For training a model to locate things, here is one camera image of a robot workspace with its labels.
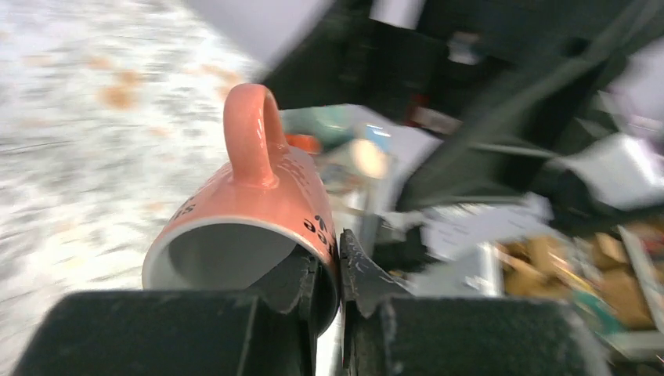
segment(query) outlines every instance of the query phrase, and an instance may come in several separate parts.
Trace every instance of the mug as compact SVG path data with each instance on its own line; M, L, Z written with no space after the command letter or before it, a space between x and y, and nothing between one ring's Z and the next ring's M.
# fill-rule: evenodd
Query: mug
M232 88L223 121L229 163L180 206L150 246L143 287L241 290L299 246L320 260L331 284L329 325L340 298L337 238L313 159L288 145L274 96L263 85Z

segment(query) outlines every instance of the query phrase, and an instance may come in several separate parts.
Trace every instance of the black clamp jaw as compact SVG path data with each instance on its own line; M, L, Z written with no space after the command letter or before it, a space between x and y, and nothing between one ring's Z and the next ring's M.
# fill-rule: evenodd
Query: black clamp jaw
M337 374L609 376L593 335L556 302L417 298L341 234ZM313 376L324 291L294 254L245 291L98 291L47 315L16 376Z

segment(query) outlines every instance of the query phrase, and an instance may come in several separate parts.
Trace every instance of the cup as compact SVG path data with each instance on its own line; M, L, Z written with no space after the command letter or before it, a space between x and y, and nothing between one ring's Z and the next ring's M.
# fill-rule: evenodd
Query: cup
M340 296L337 238L313 159L287 144L272 93L235 86L223 114L229 163L170 218L143 263L146 289L240 290L302 247Z

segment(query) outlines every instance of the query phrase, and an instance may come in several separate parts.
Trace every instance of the terrazzo floor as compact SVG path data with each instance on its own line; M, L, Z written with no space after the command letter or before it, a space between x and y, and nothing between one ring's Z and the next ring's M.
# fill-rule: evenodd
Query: terrazzo floor
M0 0L0 374L67 292L140 287L260 69L174 1Z

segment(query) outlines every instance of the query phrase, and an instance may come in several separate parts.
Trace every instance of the clutter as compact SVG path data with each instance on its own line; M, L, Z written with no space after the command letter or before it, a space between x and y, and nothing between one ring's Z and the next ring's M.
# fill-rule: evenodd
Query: clutter
M646 252L650 255L653 261L664 260L664 236L658 235L657 237L644 237L641 238Z
M664 219L653 218L648 221L634 222L626 228L638 237L650 237L664 235Z
M328 193L349 193L368 180L383 179L388 174L387 143L374 142L384 136L377 136L373 131L368 134L372 136L352 139L316 158Z
M637 278L626 269L604 273L602 298L615 310L622 325L631 330L655 328Z
M280 111L283 130L289 135L313 136L327 153L355 138L347 110L340 106Z
M656 226L637 224L631 228L652 237ZM563 243L553 237L501 244L504 291L508 295L568 299L597 333L622 330L653 330L655 323L644 291L631 269L630 258L622 241L607 233L595 233L585 239L585 260L599 270L597 276L579 275L568 260ZM664 281L664 262L655 262L656 280Z
M596 233L591 239L586 239L591 245L591 256L594 265L599 270L610 270L627 266L629 260L620 241L606 233Z
M355 133L358 139L367 139L378 146L383 153L389 153L389 141L392 135L385 131L383 127L373 124L361 124L355 130Z
M307 135L286 135L288 145L297 147L311 155L319 154L322 147L320 142L314 136Z

